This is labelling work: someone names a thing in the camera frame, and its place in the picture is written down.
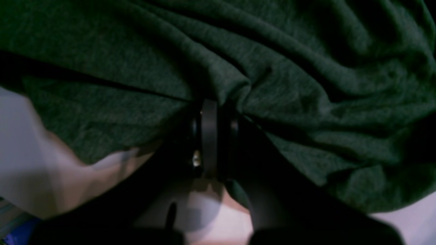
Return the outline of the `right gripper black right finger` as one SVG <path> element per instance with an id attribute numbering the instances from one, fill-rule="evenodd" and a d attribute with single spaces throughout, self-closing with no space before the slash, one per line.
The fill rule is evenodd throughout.
<path id="1" fill-rule="evenodd" d="M 209 102 L 209 175 L 238 184 L 250 245 L 403 245 L 397 230 L 312 183 L 232 104 Z"/>

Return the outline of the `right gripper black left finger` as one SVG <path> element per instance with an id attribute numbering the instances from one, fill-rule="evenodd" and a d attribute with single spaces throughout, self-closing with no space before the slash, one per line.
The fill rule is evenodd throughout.
<path id="1" fill-rule="evenodd" d="M 131 176 L 86 204 L 39 224 L 30 245 L 187 245 L 187 200 L 210 177 L 210 101 L 195 106 Z"/>

